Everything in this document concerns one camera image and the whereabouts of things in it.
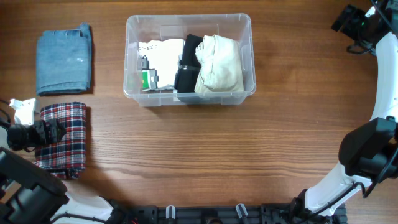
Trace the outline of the red plaid shirt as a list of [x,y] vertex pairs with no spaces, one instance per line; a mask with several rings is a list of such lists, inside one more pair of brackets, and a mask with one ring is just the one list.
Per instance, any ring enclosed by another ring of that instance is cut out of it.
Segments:
[[78,179],[86,168],[86,105],[71,102],[44,106],[40,118],[56,119],[66,133],[60,142],[37,148],[34,164],[60,179]]

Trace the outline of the blue denim jeans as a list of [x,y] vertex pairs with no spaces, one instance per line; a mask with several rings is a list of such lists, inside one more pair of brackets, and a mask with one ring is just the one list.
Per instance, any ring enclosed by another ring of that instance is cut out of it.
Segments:
[[36,94],[75,94],[89,90],[91,61],[89,24],[44,31],[37,41]]

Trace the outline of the cream cloth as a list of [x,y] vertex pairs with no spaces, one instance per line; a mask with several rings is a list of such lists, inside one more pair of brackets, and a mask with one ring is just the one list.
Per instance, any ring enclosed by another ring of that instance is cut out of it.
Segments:
[[244,91],[237,41],[219,35],[206,35],[196,47],[195,56],[201,65],[195,93]]

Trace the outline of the white printed t-shirt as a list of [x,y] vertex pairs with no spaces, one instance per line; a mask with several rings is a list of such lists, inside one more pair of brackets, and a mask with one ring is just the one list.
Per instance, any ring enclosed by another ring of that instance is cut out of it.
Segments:
[[139,55],[149,61],[149,69],[156,70],[156,90],[174,89],[175,76],[183,54],[185,40],[169,39],[139,42]]

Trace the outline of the black garment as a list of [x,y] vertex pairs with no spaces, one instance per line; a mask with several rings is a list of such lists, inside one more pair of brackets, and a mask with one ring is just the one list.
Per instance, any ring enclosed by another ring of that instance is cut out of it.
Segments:
[[202,41],[203,39],[199,36],[187,35],[175,77],[174,88],[178,93],[192,93],[195,91],[198,74],[201,69],[201,64],[195,55],[195,49]]

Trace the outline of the clear plastic storage bin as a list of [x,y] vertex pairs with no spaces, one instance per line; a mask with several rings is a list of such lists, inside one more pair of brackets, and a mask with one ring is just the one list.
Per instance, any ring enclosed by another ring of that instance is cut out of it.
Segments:
[[241,104],[256,90],[251,18],[243,13],[129,17],[123,90],[146,107]]

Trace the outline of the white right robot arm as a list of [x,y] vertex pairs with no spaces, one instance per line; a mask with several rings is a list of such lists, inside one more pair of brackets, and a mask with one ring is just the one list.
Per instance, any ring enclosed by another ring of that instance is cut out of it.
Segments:
[[331,28],[353,40],[348,53],[377,58],[371,119],[343,138],[336,166],[293,199],[290,222],[333,223],[336,210],[357,192],[367,198],[385,179],[397,178],[397,1],[370,3],[368,11],[347,5]]

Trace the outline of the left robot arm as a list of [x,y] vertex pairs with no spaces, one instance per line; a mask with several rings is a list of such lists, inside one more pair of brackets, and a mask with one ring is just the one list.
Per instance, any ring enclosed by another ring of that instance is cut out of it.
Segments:
[[73,195],[60,179],[16,154],[59,143],[66,132],[56,119],[1,121],[1,223],[130,223],[128,210],[114,200]]

